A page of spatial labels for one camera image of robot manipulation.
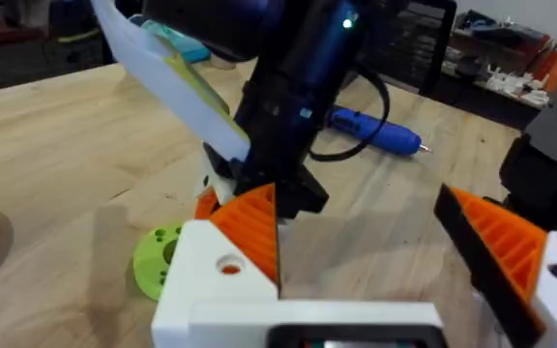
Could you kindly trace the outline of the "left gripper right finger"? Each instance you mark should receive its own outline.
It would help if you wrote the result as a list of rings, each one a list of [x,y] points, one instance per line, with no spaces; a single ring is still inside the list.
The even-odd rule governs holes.
[[[557,230],[441,185],[434,214],[513,347],[557,347]]]

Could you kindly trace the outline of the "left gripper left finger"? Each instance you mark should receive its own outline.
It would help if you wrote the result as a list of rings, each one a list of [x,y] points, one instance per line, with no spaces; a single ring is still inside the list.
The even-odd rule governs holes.
[[[263,347],[268,324],[252,305],[278,289],[208,220],[184,224],[151,324],[156,347]]]

